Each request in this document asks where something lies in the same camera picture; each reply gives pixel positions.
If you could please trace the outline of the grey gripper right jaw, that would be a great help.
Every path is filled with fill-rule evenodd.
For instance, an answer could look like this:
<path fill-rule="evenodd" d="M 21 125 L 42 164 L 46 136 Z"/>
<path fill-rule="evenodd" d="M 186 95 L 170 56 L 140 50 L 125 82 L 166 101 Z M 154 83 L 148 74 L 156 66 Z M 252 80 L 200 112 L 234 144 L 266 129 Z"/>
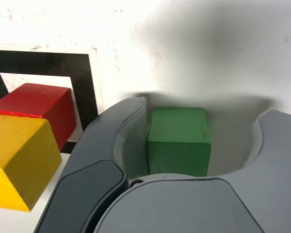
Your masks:
<path fill-rule="evenodd" d="M 256 158 L 216 177 L 152 175 L 121 194 L 96 233 L 291 233 L 291 115 L 258 118 Z"/>

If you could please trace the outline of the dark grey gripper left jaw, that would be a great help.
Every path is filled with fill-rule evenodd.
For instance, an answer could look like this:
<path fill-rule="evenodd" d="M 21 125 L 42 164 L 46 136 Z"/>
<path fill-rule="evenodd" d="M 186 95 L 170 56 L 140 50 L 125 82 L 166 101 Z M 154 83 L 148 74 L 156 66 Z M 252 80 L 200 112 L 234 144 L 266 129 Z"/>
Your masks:
<path fill-rule="evenodd" d="M 107 208 L 146 175 L 146 99 L 113 105 L 81 135 L 36 226 L 37 233 L 91 233 Z"/>

